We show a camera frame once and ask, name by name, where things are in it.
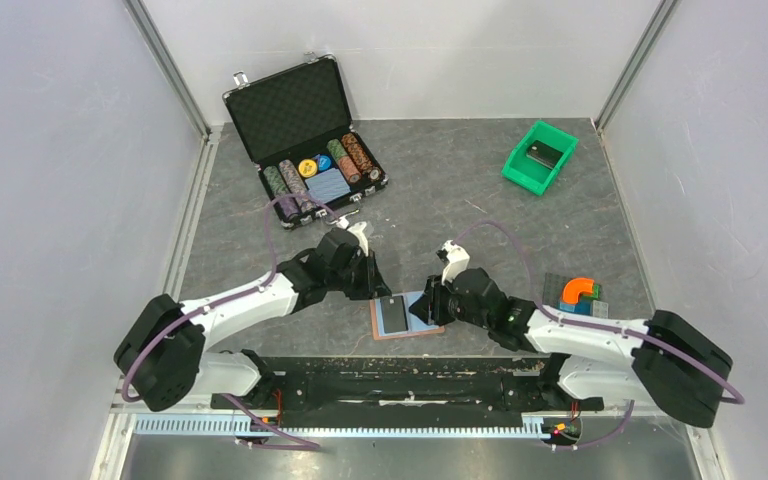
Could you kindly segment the black credit card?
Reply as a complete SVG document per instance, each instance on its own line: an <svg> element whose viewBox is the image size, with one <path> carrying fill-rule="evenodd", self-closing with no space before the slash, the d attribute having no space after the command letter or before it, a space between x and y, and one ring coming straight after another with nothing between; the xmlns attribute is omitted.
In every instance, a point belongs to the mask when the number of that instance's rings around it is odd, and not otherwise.
<svg viewBox="0 0 768 480"><path fill-rule="evenodd" d="M562 159L563 152L542 141L534 141L527 147L526 156L546 169L553 170Z"/></svg>
<svg viewBox="0 0 768 480"><path fill-rule="evenodd" d="M390 296L381 300L380 322L382 331L387 335L403 333L408 330L402 296Z"/></svg>

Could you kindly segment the tan leather card holder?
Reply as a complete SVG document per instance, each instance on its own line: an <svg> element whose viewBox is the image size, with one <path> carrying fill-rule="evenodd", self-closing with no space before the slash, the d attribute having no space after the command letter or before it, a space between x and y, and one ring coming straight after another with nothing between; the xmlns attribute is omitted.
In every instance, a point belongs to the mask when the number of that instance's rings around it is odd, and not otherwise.
<svg viewBox="0 0 768 480"><path fill-rule="evenodd" d="M416 316L413 316L409 312L410 305L417 300L422 293L420 291L398 293L393 296L402 296L404 298L405 313L408 321L408 330L403 333L387 335L382 331L380 322L381 315L381 300L383 298L377 298L370 301L371 312L371 331L375 340L391 340L399 338L410 338L424 335L436 335L445 332L445 328L442 326L427 326L420 321Z"/></svg>

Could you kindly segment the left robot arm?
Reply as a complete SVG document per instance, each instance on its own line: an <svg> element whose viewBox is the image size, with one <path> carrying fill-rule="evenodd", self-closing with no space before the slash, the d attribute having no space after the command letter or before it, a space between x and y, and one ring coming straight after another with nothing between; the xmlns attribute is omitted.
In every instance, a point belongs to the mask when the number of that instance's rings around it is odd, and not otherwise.
<svg viewBox="0 0 768 480"><path fill-rule="evenodd" d="M283 318L340 292L352 301L390 295L369 246L365 222L328 231L314 248L274 263L260 278L220 294L179 302L148 301L115 350L121 395L164 411L190 394L230 394L266 405L274 381L253 353L216 353L213 346L263 321Z"/></svg>

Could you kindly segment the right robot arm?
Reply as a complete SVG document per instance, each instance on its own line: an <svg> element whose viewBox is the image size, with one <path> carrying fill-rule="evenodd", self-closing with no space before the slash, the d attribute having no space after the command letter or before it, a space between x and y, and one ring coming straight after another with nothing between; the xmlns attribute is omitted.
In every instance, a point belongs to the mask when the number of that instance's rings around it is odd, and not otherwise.
<svg viewBox="0 0 768 480"><path fill-rule="evenodd" d="M638 320L570 314L505 294L481 268L451 281L429 277L409 311L427 324L477 326L512 352L559 357L559 368L537 382L540 400L551 408L573 399L643 401L710 428L720 405L738 400L724 395L732 358L674 312Z"/></svg>

